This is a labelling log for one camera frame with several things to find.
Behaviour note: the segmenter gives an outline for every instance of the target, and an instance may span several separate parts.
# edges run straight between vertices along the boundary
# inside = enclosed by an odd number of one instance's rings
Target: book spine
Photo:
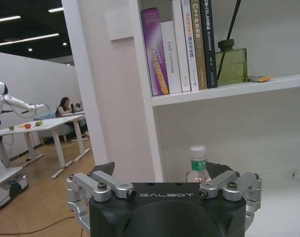
[[[159,10],[141,11],[144,42],[148,59],[152,95],[169,93]]]
[[[199,89],[207,89],[203,28],[201,24],[200,2],[199,0],[191,0],[191,18],[193,22],[193,33],[196,53],[196,64],[198,74]]]
[[[195,43],[193,37],[193,25],[191,21],[190,0],[181,0],[183,20],[185,27],[185,38],[187,48],[187,59],[191,90],[199,90],[196,65]]]
[[[184,22],[180,0],[172,1],[172,15],[174,21],[181,89],[183,92],[186,92],[190,91],[190,80],[187,62]]]
[[[181,85],[173,21],[161,23],[161,30],[170,93],[178,93]]]
[[[200,8],[203,25],[207,86],[208,88],[216,88],[218,87],[218,83],[215,64],[214,25],[211,0],[200,0]]]

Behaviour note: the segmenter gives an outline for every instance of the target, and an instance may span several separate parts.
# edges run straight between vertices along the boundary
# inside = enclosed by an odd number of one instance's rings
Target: white partition
[[[55,112],[62,97],[67,96],[71,102],[77,103],[81,100],[80,90],[77,82],[75,67],[59,63],[48,62],[33,58],[26,58],[16,55],[0,53],[0,81],[8,87],[8,94],[26,103],[46,103],[50,107],[51,113]],[[32,118],[24,119],[15,113],[0,115],[0,129],[17,125]],[[11,142],[11,137],[4,137],[7,143]],[[40,143],[34,135],[35,144]],[[14,136],[12,152],[10,146],[6,145],[8,156],[14,157],[27,151],[27,145],[23,135]]]

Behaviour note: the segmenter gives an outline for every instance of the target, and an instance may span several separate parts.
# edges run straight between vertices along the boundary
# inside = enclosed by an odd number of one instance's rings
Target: couch
[[[54,118],[56,118],[55,113],[51,113],[46,119],[54,119]],[[38,116],[34,116],[33,120],[37,121],[37,120],[45,120],[45,119],[44,118],[40,118]],[[86,125],[86,119],[85,118],[80,119],[79,120],[79,124],[80,124],[80,127],[85,126]],[[72,132],[74,132],[74,128],[72,128],[71,126],[65,125],[65,124],[60,125],[57,128],[57,133],[59,134],[59,136],[63,136],[64,142],[67,142],[66,135],[70,134]],[[42,145],[44,145],[45,138],[52,137],[52,133],[49,130],[39,131],[38,132],[38,137],[40,138]]]

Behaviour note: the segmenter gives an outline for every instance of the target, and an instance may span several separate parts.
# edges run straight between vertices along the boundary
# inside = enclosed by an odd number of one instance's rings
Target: white desk
[[[0,130],[0,136],[13,135],[13,134],[18,134],[18,133],[23,133],[24,134],[25,140],[26,140],[26,143],[27,143],[27,147],[28,147],[28,150],[29,150],[29,154],[30,154],[30,157],[31,157],[31,160],[28,163],[24,164],[24,167],[25,167],[28,164],[30,164],[31,162],[34,162],[35,160],[37,160],[38,158],[43,156],[43,154],[40,154],[40,155],[37,156],[37,154],[36,154],[36,152],[33,148],[33,144],[32,144],[31,138],[30,138],[30,133],[31,132],[44,131],[44,130],[50,130],[52,132],[52,136],[53,136],[55,147],[56,147],[57,156],[59,158],[59,162],[60,162],[60,166],[61,166],[61,168],[52,176],[52,178],[56,178],[64,169],[66,169],[71,163],[73,163],[73,161],[78,161],[87,152],[90,151],[90,149],[85,150],[85,148],[84,148],[82,135],[81,135],[81,131],[80,131],[80,125],[78,123],[78,121],[80,119],[82,119],[83,117],[84,117],[84,115],[75,115],[75,116],[68,116],[68,117],[65,117],[65,118],[45,119],[45,120],[43,120],[43,124],[41,126],[35,126],[37,121],[32,121],[32,122],[29,122],[31,124],[31,128],[29,128],[29,129],[20,128],[19,126],[25,124],[25,123],[23,123],[23,124],[15,126],[15,129],[12,130],[12,131],[9,130],[8,128]],[[76,137],[77,137],[77,143],[79,145],[81,154],[78,157],[76,157],[73,161],[65,163],[65,159],[64,159],[64,156],[63,156],[61,143],[60,143],[60,139],[59,139],[59,135],[57,133],[57,127],[61,124],[67,123],[67,122],[73,122],[74,123],[75,133],[76,133]],[[5,148],[4,148],[4,145],[3,145],[2,141],[0,141],[0,158],[2,159],[2,162],[3,162],[4,166],[8,167],[9,166],[9,159],[8,159],[7,154],[6,154],[6,151],[5,151]]]
[[[68,114],[63,114],[61,117],[68,117],[68,116],[74,116],[74,115],[85,115],[85,111],[77,111],[75,113],[68,113]]]

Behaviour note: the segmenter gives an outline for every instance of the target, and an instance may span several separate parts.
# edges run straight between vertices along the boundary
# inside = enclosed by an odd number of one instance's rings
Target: black book
[[[211,7],[211,0],[200,0],[200,7],[201,7],[201,21],[203,25],[207,87],[216,88],[218,87],[218,83],[217,83],[217,70],[215,64],[214,24],[213,24],[213,11]]]

